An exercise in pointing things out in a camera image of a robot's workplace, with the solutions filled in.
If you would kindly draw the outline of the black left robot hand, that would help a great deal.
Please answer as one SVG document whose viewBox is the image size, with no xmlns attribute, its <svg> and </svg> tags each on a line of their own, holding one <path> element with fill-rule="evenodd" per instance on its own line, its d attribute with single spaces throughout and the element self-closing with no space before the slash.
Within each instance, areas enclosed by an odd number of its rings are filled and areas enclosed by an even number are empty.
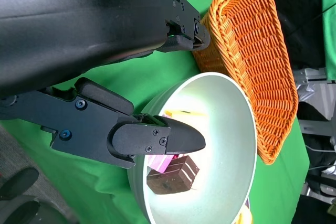
<svg viewBox="0 0 336 224">
<path fill-rule="evenodd" d="M 52 134 L 51 148 L 122 168 L 135 155 L 186 154 L 205 139 L 82 76 L 154 51 L 196 51 L 210 36 L 187 0 L 1 0 L 1 119 Z"/>
</svg>

